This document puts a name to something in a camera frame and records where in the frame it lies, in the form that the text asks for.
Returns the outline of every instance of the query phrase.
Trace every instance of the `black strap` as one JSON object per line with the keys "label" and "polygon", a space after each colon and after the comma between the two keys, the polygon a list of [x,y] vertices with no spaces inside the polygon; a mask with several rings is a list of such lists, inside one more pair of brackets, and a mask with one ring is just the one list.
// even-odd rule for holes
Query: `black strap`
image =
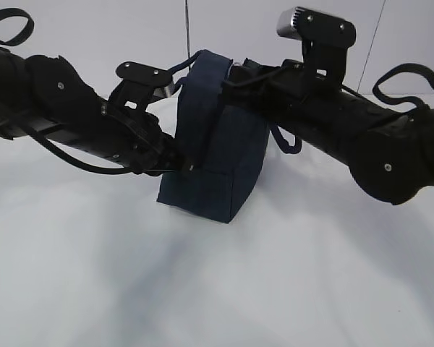
{"label": "black strap", "polygon": [[278,147],[280,147],[281,152],[284,154],[298,154],[301,152],[302,140],[300,138],[294,137],[296,142],[294,145],[290,145],[289,142],[283,137],[279,127],[276,124],[270,123],[269,127],[276,144]]}
{"label": "black strap", "polygon": [[21,43],[26,41],[29,36],[32,35],[32,32],[34,31],[34,21],[26,11],[23,11],[21,9],[0,9],[0,22],[11,17],[27,18],[26,26],[24,27],[24,29],[21,30],[19,34],[17,34],[8,41],[0,40],[0,45],[14,47],[20,45]]}
{"label": "black strap", "polygon": [[409,72],[412,74],[418,74],[423,76],[430,84],[431,88],[434,89],[434,71],[424,65],[420,64],[402,64],[394,67],[387,74],[382,76],[373,87],[373,94],[375,97],[388,105],[399,105],[401,103],[413,103],[417,108],[424,107],[425,103],[420,98],[416,96],[405,96],[403,98],[391,98],[390,96],[385,95],[379,89],[379,86],[385,81],[389,80],[391,77],[396,76],[397,74],[401,74],[404,72]]}

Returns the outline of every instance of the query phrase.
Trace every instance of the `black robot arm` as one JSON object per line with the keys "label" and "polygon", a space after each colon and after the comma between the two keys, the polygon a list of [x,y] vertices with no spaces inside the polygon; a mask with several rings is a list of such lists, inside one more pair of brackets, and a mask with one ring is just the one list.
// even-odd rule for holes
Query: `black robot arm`
{"label": "black robot arm", "polygon": [[[15,46],[32,32],[30,16],[20,9],[0,11],[0,20],[26,17],[28,24],[2,45]],[[98,174],[147,173],[183,169],[185,158],[174,139],[161,131],[146,107],[169,96],[172,74],[133,62],[123,63],[121,83],[108,100],[86,85],[64,58],[31,56],[22,59],[0,47],[0,137],[30,135],[72,165]],[[136,105],[135,109],[126,106]],[[122,168],[99,168],[67,155],[49,140],[117,163]]]}
{"label": "black robot arm", "polygon": [[393,99],[379,89],[400,72],[421,74],[434,88],[431,70],[404,64],[378,81],[374,93],[383,102],[416,105],[398,113],[342,85],[346,51],[355,42],[352,23],[297,7],[281,15],[278,34],[302,41],[304,62],[267,67],[246,60],[224,83],[225,102],[260,113],[297,141],[348,165],[355,181],[378,200],[398,205],[434,186],[434,109],[419,98]]}
{"label": "black robot arm", "polygon": [[[10,15],[32,21],[18,9],[0,12],[0,18]],[[28,24],[17,38],[0,44],[19,44],[32,27]],[[298,7],[282,14],[278,34],[302,41],[304,61],[286,60],[281,67],[268,67],[247,60],[234,66],[222,87],[225,103],[264,116],[348,165],[355,181],[376,199],[397,205],[419,189],[434,186],[434,109],[416,97],[389,98],[378,87],[393,74],[416,72],[434,88],[432,71],[405,64],[378,81],[374,92],[380,100],[416,105],[410,112],[398,113],[342,85],[347,49],[355,42],[352,23]],[[62,57],[22,59],[0,47],[0,137],[30,135],[65,161],[99,174],[132,171],[157,176],[189,170],[192,166],[174,139],[145,110],[149,103],[170,95],[171,72],[125,62],[116,73],[122,82],[105,100]],[[126,106],[127,102],[136,107]],[[48,140],[122,168],[89,166]]]}

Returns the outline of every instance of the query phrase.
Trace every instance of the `white backdrop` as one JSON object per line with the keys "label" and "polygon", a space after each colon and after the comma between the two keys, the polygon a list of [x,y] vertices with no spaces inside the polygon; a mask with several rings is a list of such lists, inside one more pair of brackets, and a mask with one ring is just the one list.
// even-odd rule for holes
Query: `white backdrop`
{"label": "white backdrop", "polygon": [[[356,24],[347,78],[358,86],[383,3],[308,2],[301,5]],[[192,49],[242,59],[244,38],[254,59],[299,57],[298,44],[273,29],[282,9],[298,4],[254,3],[190,0]],[[61,54],[101,94],[124,60],[168,67],[186,56],[183,1],[5,6],[36,21],[31,40],[13,51]],[[0,36],[13,25],[0,25]],[[420,41],[429,46],[426,28]],[[398,34],[378,30],[364,89],[368,70],[377,78],[408,60],[410,45],[394,52],[399,61],[377,51],[383,35]],[[416,82],[414,91],[426,93]],[[426,100],[434,105],[434,96]],[[173,132],[176,99],[150,111]],[[273,142],[228,226],[156,203],[158,185],[80,172],[30,139],[0,139],[0,346],[434,346],[434,188],[392,207],[327,155],[309,146],[281,155]]]}

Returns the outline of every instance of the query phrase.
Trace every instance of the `black cable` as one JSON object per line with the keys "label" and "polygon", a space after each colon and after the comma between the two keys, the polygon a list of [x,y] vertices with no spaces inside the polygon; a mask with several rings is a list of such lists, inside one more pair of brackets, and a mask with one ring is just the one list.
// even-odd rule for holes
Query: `black cable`
{"label": "black cable", "polygon": [[6,107],[0,104],[0,112],[4,116],[6,116],[9,120],[15,123],[21,130],[32,137],[35,141],[44,146],[47,150],[52,152],[58,158],[64,160],[66,163],[69,163],[76,168],[80,168],[81,170],[91,172],[93,174],[102,174],[102,175],[122,175],[132,172],[131,168],[101,168],[98,166],[93,166],[87,163],[84,163],[81,160],[78,160],[71,155],[64,152],[61,148],[55,146],[49,140],[47,140],[42,134],[39,134],[34,128],[30,127],[26,124],[26,121],[21,117],[21,113],[26,114],[27,111],[23,111],[21,113],[13,113],[8,110]]}

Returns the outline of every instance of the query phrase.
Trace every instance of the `dark blue fabric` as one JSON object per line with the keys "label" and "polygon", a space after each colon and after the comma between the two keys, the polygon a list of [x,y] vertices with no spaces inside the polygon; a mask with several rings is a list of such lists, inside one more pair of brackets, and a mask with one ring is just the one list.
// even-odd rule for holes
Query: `dark blue fabric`
{"label": "dark blue fabric", "polygon": [[179,95],[176,141],[196,165],[166,173],[158,202],[229,223],[249,197],[262,169],[268,124],[257,114],[219,102],[231,61],[201,51]]}

